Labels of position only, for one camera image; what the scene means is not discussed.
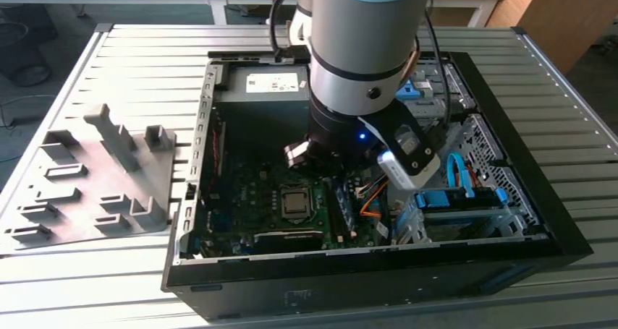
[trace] blue connector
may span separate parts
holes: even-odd
[[[415,197],[418,208],[447,208],[451,205],[443,190],[423,191]]]
[[[506,192],[506,190],[503,190],[502,188],[498,188],[495,190],[495,195],[498,196],[498,199],[501,200],[502,204],[503,205],[509,205],[509,194]]]
[[[462,155],[459,153],[449,154],[446,161],[446,180],[449,182],[449,187],[451,188],[455,187],[455,166],[459,172],[459,186],[466,190],[466,196],[474,197],[475,194],[473,189],[473,179],[470,178],[466,162],[463,161]]]
[[[395,93],[395,98],[399,100],[417,100],[422,98],[421,92],[414,88],[411,81],[406,82],[406,85]]]

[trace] black cable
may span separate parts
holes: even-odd
[[[282,49],[279,48],[276,35],[274,33],[274,26],[275,26],[276,19],[278,19],[278,10],[282,4],[283,4],[283,0],[275,0],[272,3],[272,7],[271,7],[271,13],[268,14],[268,19],[271,20],[271,26],[270,26],[271,47],[272,47],[275,58],[279,57],[279,52],[282,51]]]
[[[449,87],[449,81],[446,79],[445,64],[442,62],[442,55],[441,55],[441,47],[438,45],[438,38],[435,36],[434,25],[431,24],[430,14],[427,10],[425,11],[425,21],[427,23],[429,35],[431,38],[431,44],[434,46],[435,61],[438,62],[438,73],[442,79],[442,86],[445,87],[445,105],[446,105],[445,128],[449,128],[449,123],[451,121],[451,91]]]
[[[429,0],[429,15],[434,14],[434,0]]]
[[[364,194],[366,192],[369,192],[375,186],[381,185],[381,182],[385,180],[385,178],[386,178],[386,174],[382,173],[382,175],[378,176],[374,182],[371,184],[367,184],[358,193]]]
[[[4,107],[1,105],[4,105],[4,104],[0,103],[0,117],[1,117],[1,123],[3,123],[3,125],[0,125],[0,127],[3,127],[7,130],[13,130],[16,128],[16,126],[13,125],[11,127],[9,125],[7,125],[7,118],[4,117]]]

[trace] motherboard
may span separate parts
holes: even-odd
[[[347,227],[331,182],[307,179],[283,163],[232,161],[228,170],[228,190],[222,191],[228,195],[207,214],[203,255],[262,255],[379,244],[375,218],[355,219]],[[359,174],[340,184],[350,197],[366,185],[364,179]],[[360,200],[351,203],[360,205]]]

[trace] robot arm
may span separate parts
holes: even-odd
[[[395,100],[426,3],[312,0],[311,117],[306,141],[286,148],[292,168],[336,176],[377,159],[401,189],[422,187],[438,170],[423,129]]]

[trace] white table leg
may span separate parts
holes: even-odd
[[[210,0],[211,8],[212,8],[212,19],[215,21],[215,25],[227,25],[228,18],[226,16],[226,5],[227,0]]]
[[[487,21],[491,17],[491,12],[494,12],[495,5],[498,0],[482,0],[481,5],[474,11],[473,18],[470,18],[469,27],[485,27]]]

